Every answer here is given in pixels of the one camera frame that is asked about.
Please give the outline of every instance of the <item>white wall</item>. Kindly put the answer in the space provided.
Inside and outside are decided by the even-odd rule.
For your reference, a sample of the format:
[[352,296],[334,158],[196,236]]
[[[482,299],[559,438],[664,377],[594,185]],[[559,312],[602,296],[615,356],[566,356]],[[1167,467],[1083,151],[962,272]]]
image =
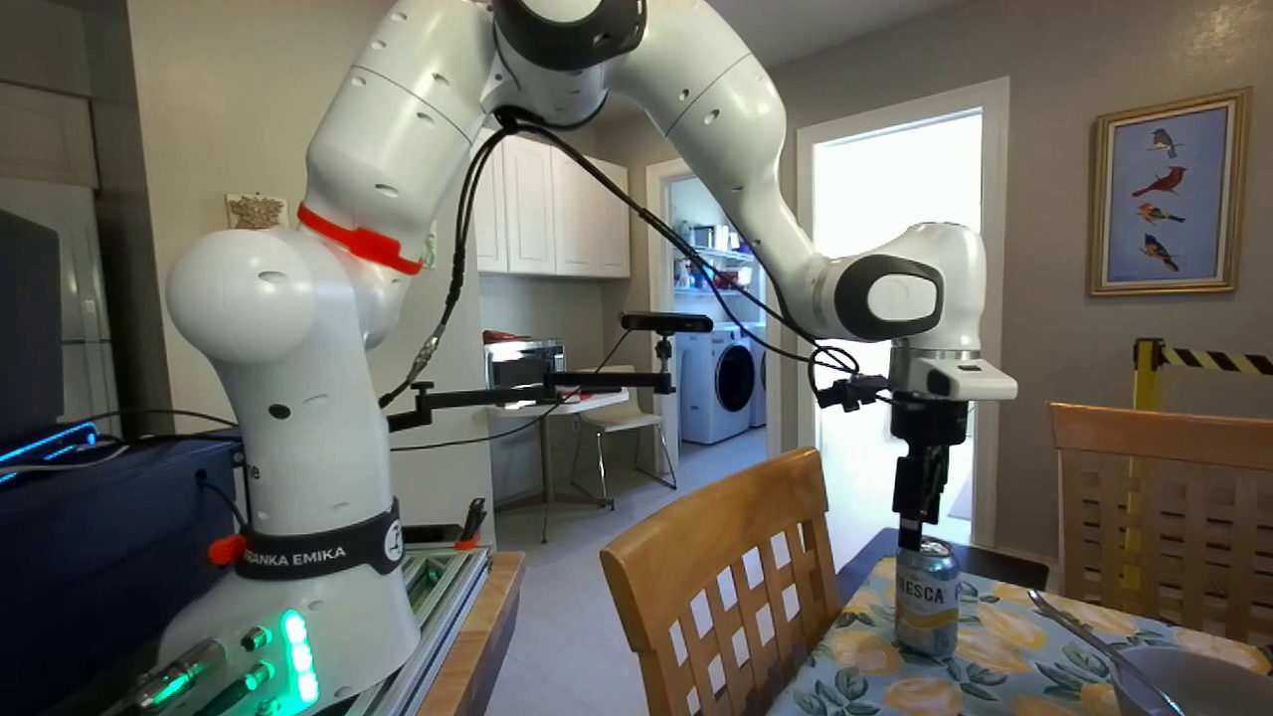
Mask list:
[[[130,0],[141,167],[151,185],[156,272],[222,227],[222,196],[263,191],[290,207],[302,200],[307,142],[368,40],[391,0]],[[441,268],[408,291],[399,334],[368,356],[378,390],[391,390],[445,296]],[[429,365],[439,387],[482,377],[474,299],[461,303],[445,349]],[[226,413],[213,369],[179,329],[164,326],[172,401]],[[482,438],[477,411],[439,413],[439,426],[399,440]],[[488,451],[427,451],[395,456],[407,521],[461,521],[474,495],[488,497]]]

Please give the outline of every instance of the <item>green light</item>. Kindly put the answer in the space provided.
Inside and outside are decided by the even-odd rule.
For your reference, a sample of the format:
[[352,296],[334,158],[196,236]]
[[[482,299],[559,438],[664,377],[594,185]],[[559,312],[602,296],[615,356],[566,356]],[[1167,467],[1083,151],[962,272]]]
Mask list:
[[313,671],[302,671],[302,678],[297,678],[297,695],[302,695],[307,706],[318,700],[318,678],[313,678]]
[[179,678],[164,680],[141,706],[147,706],[147,708],[160,708],[160,706],[184,695],[184,694],[196,686],[196,678],[199,678],[199,671],[179,671]]
[[290,666],[295,666],[297,671],[313,671],[313,651],[310,651],[307,645],[295,645],[295,647],[290,647]]
[[270,678],[273,678],[270,666],[254,666],[254,670],[241,678],[241,688],[254,694],[254,688],[263,688]]
[[283,617],[283,634],[290,645],[302,645],[310,635],[307,621],[297,611]]

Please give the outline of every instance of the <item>picture frame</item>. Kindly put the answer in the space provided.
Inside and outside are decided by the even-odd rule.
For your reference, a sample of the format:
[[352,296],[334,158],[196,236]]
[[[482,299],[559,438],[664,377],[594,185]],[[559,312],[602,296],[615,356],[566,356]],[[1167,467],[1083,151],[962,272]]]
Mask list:
[[1084,296],[1233,296],[1249,89],[1094,121]]

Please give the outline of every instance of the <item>chair back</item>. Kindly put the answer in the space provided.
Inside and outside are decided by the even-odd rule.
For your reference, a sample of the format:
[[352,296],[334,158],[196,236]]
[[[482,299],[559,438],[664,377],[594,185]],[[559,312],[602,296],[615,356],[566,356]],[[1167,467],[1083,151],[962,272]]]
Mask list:
[[1063,593],[1273,645],[1273,422],[1051,407]]
[[763,714],[840,611],[820,455],[664,505],[602,564],[648,714]]

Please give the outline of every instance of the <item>white cabinet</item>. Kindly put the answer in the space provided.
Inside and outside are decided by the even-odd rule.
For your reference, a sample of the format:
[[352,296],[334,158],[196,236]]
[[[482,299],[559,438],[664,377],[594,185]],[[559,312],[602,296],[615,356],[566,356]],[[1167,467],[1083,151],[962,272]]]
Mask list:
[[[594,158],[627,191],[627,170]],[[504,139],[486,162],[474,207],[477,272],[488,275],[627,275],[627,207],[567,154]]]

